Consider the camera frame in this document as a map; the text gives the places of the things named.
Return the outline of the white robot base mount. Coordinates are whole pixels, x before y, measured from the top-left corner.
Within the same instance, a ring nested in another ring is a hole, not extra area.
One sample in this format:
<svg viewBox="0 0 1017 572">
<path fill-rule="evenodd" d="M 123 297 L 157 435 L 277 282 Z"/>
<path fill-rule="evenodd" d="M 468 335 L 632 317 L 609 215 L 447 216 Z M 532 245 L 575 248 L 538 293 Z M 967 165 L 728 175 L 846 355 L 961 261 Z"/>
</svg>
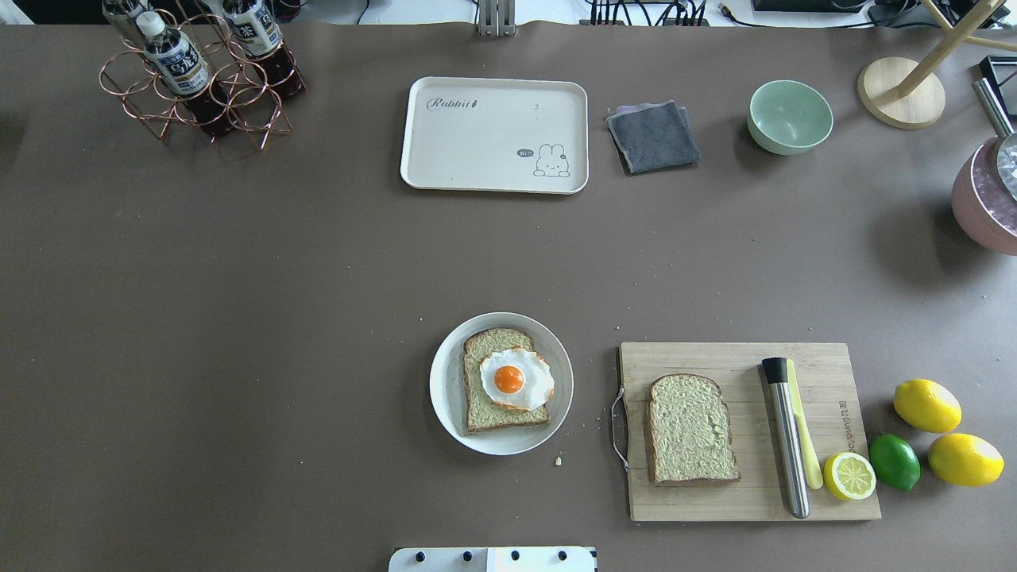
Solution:
<svg viewBox="0 0 1017 572">
<path fill-rule="evenodd" d="M 597 571 L 594 547 L 404 547 L 388 571 Z"/>
</svg>

